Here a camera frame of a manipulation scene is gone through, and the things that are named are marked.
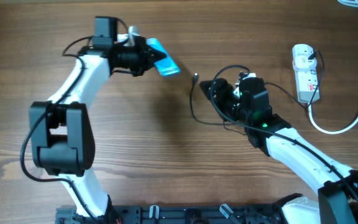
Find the turquoise screen smartphone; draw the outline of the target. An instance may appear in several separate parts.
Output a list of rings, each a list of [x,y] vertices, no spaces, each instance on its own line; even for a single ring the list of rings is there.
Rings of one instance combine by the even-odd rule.
[[[146,39],[146,43],[153,49],[163,52],[166,55],[164,59],[160,59],[154,63],[155,68],[162,77],[178,75],[181,72],[179,66],[174,62],[157,38],[148,38]]]

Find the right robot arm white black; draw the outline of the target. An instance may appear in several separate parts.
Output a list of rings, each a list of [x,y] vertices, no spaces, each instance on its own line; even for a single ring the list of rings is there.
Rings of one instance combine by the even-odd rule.
[[[218,78],[200,88],[223,120],[242,126],[254,147],[285,164],[317,194],[317,201],[301,194],[278,201],[283,223],[358,223],[358,170],[325,155],[273,113],[261,78],[236,86]]]

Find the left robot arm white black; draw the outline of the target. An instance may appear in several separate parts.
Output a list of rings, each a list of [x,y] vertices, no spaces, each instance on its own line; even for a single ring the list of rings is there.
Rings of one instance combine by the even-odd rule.
[[[118,32],[123,21],[98,16],[94,34],[75,54],[75,66],[60,89],[46,101],[32,103],[30,130],[34,164],[48,182],[61,182],[75,206],[57,211],[57,223],[117,223],[119,214],[93,170],[95,141],[88,116],[98,90],[115,73],[139,77],[156,68],[163,77],[180,73],[179,66],[155,38],[142,37],[136,27]]]

